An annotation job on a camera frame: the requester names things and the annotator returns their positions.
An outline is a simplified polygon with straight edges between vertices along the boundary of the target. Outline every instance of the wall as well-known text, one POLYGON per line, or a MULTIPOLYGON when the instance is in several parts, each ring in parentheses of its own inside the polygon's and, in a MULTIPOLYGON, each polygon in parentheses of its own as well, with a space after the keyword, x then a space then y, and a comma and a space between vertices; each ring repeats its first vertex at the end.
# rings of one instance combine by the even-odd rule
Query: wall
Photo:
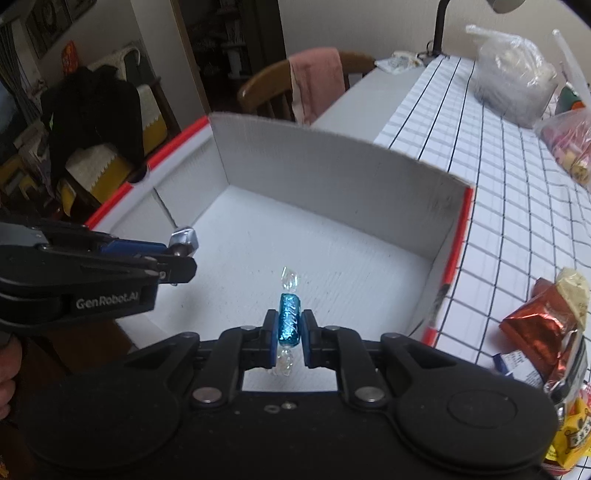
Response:
POLYGON ((140 39, 141 34, 129 0, 98 0, 51 46, 42 59, 37 60, 37 64, 46 82, 54 85, 63 78, 61 51, 70 40, 76 43, 80 62, 85 65, 140 39))
MULTIPOLYGON (((360 50, 376 58, 394 50, 423 51, 433 38, 438 0, 279 0, 287 54, 310 47, 360 50)), ((466 24, 516 33, 535 42, 556 67, 562 60, 551 35, 559 28, 591 80, 591 30, 558 0, 526 0, 496 15, 484 0, 453 0, 447 9, 443 49, 474 58, 466 24)))
POLYGON ((173 7, 169 0, 131 0, 131 5, 154 73, 162 77, 164 94, 178 124, 185 128, 204 115, 204 108, 173 7))
POLYGON ((18 20, 13 21, 12 36, 14 37, 14 48, 17 51, 18 60, 21 62, 21 72, 26 78, 21 78, 22 87, 26 90, 29 85, 33 85, 36 81, 43 77, 39 71, 37 64, 37 56, 29 48, 28 35, 22 29, 22 23, 18 20))

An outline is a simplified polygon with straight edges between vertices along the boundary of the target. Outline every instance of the doorframe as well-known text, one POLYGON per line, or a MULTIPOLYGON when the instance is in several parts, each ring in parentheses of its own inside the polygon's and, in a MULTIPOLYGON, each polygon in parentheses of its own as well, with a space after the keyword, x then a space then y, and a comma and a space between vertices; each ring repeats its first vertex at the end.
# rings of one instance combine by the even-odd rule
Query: doorframe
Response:
POLYGON ((191 42, 189 40, 189 34, 187 33, 187 27, 184 24, 181 6, 178 0, 170 0, 170 5, 173 8, 174 20, 177 23, 178 33, 181 35, 181 41, 183 43, 185 55, 187 56, 187 61, 189 62, 189 67, 191 68, 193 80, 197 87, 199 99, 201 100, 201 104, 203 105, 203 109, 207 115, 211 113, 212 109, 209 106, 209 100, 207 100, 207 94, 205 93, 205 88, 203 87, 203 82, 201 80, 201 70, 195 61, 195 55, 193 54, 193 49, 191 48, 191 42))

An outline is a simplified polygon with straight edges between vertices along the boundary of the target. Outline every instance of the cardboard box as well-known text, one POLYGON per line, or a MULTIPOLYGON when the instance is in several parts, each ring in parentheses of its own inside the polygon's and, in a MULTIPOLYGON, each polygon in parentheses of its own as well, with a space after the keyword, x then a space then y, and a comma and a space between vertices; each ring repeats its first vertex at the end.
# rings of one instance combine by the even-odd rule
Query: cardboard box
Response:
MULTIPOLYGON (((121 238, 168 243, 178 226, 199 238, 197 274, 162 285, 153 312, 120 320, 143 347, 183 331, 204 340, 261 325, 278 308, 284 266, 300 277, 319 325, 378 340, 430 328, 455 275, 472 189, 372 144, 288 122, 214 114, 150 161, 89 221, 121 238)), ((298 364, 289 377, 248 372, 245 390, 330 390, 334 373, 298 364)))

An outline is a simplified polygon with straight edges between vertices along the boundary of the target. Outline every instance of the grid tablecloth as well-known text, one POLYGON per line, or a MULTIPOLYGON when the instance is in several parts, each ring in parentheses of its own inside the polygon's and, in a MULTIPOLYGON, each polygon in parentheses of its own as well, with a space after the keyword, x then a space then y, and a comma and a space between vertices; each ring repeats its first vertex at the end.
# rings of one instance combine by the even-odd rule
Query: grid tablecloth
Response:
MULTIPOLYGON (((528 299, 539 277, 554 280, 563 267, 574 267, 591 280, 591 201, 532 130, 475 99, 474 82, 473 60, 438 57, 374 143, 475 185, 456 278, 437 318, 436 348, 490 368, 492 355, 514 349, 499 322, 528 299)), ((587 314, 588 356, 589 339, 587 314)), ((591 460, 583 458, 563 478, 590 475, 591 460)))

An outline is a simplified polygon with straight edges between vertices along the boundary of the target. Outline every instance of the metal screw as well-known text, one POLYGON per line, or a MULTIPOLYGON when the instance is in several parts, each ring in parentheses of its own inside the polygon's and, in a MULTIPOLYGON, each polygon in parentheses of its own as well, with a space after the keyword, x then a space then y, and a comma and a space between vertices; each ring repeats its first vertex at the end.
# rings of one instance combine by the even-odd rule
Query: metal screw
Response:
POLYGON ((292 401, 286 401, 281 404, 281 408, 284 410, 295 410, 297 408, 297 404, 293 403, 292 401))
POLYGON ((355 397, 367 403, 373 403, 382 400, 386 394, 378 387, 361 387, 355 390, 355 397))
POLYGON ((199 241, 197 240, 197 234, 195 233, 195 230, 189 226, 186 226, 174 231, 173 234, 170 236, 168 247, 171 248, 174 245, 185 246, 186 251, 184 253, 192 257, 195 253, 195 250, 199 248, 199 241))
POLYGON ((214 403, 222 398, 222 392, 215 387, 201 387, 193 391, 193 398, 201 403, 214 403))
POLYGON ((267 413, 279 413, 281 409, 277 405, 265 405, 263 408, 267 413))

